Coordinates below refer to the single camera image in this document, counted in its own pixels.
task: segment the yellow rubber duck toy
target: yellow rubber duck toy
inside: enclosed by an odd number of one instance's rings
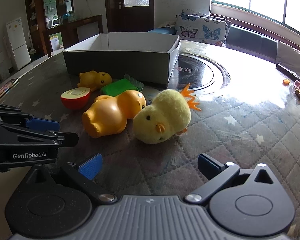
[[[152,101],[152,104],[141,110],[133,119],[133,131],[136,138],[144,143],[156,144],[168,140],[174,134],[187,131],[191,120],[190,108],[201,111],[190,95],[188,84],[181,92],[164,90]]]
[[[91,92],[100,89],[112,82],[111,76],[106,72],[96,72],[91,70],[89,72],[80,73],[80,82],[78,87],[90,88]]]
[[[116,97],[101,95],[83,113],[82,123],[93,138],[121,133],[127,119],[133,119],[145,107],[146,99],[139,91],[127,90]]]

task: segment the open box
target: open box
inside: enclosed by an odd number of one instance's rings
[[[181,37],[161,33],[100,33],[63,51],[69,74],[95,70],[112,78],[128,74],[167,85],[178,60]]]

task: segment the red apple half toy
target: red apple half toy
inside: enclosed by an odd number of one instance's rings
[[[71,110],[83,108],[88,102],[91,94],[90,88],[74,88],[68,90],[60,96],[63,105]]]

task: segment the butterfly pillow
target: butterfly pillow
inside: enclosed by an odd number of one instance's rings
[[[195,15],[176,16],[176,35],[188,41],[226,46],[227,23]]]
[[[230,27],[231,27],[231,22],[227,19],[220,18],[220,17],[214,17],[214,16],[207,15],[207,14],[203,14],[203,13],[191,10],[191,9],[182,9],[181,14],[182,15],[194,15],[194,16],[200,16],[200,17],[211,18],[211,19],[215,19],[215,20],[219,20],[219,21],[224,21],[224,22],[227,23],[226,37],[228,37],[228,33],[229,33]]]

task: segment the metal screw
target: metal screw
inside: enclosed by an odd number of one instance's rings
[[[202,197],[199,194],[189,194],[185,196],[186,201],[191,203],[197,203],[202,200]]]
[[[114,201],[114,195],[111,195],[111,194],[101,194],[99,196],[99,200],[101,200],[103,202],[111,202],[111,201]]]

